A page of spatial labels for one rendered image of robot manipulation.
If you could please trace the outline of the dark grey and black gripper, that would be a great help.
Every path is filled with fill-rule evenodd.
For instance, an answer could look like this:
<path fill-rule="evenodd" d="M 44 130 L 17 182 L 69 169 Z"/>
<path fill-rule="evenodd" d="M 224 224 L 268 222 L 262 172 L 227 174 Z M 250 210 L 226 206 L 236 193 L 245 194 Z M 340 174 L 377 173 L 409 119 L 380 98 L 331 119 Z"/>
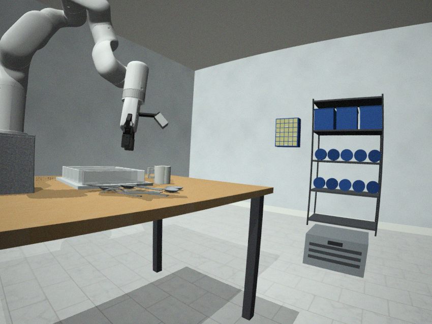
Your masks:
<path fill-rule="evenodd" d="M 134 136 L 137 131 L 138 120 L 139 120 L 139 112 L 140 105 L 144 105 L 144 101 L 138 98 L 133 97 L 124 97 L 122 98 L 122 102 L 124 102 L 121 120 L 120 120 L 120 128 L 123 131 L 121 147 L 124 150 L 134 150 Z M 131 122 L 131 123 L 130 123 Z"/>

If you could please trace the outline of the white mug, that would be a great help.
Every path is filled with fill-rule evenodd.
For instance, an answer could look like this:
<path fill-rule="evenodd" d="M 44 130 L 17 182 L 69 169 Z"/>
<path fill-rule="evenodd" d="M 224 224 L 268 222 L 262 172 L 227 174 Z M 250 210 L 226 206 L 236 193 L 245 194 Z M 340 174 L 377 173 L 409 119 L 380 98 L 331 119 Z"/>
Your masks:
<path fill-rule="evenodd" d="M 154 176 L 150 176 L 150 170 L 154 170 Z M 148 168 L 147 172 L 147 178 L 154 178 L 155 184 L 169 184 L 170 175 L 170 166 L 155 166 L 155 168 Z"/>

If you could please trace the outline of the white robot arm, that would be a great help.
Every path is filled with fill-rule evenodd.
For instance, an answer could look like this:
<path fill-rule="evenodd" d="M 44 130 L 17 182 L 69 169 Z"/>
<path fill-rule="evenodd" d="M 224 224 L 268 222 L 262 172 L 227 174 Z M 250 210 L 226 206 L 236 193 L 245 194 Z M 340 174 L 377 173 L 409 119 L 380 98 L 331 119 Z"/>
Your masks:
<path fill-rule="evenodd" d="M 106 0 L 61 0 L 63 10 L 44 8 L 20 17 L 0 40 L 0 133 L 24 133 L 29 66 L 33 55 L 63 27 L 80 27 L 87 16 L 95 46 L 92 58 L 104 79 L 123 88 L 122 98 L 145 101 L 148 66 L 132 61 L 123 66 L 114 56 L 118 47 Z M 86 13 L 87 9 L 87 13 Z M 126 77 L 125 77 L 126 76 Z"/>

